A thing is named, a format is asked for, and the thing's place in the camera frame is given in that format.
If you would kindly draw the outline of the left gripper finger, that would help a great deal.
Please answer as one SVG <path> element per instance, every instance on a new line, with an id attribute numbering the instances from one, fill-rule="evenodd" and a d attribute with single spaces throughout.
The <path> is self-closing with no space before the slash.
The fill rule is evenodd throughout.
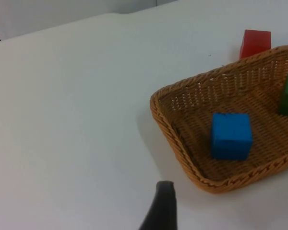
<path id="1" fill-rule="evenodd" d="M 154 199 L 139 229 L 177 229 L 177 200 L 172 181 L 157 182 Z"/>

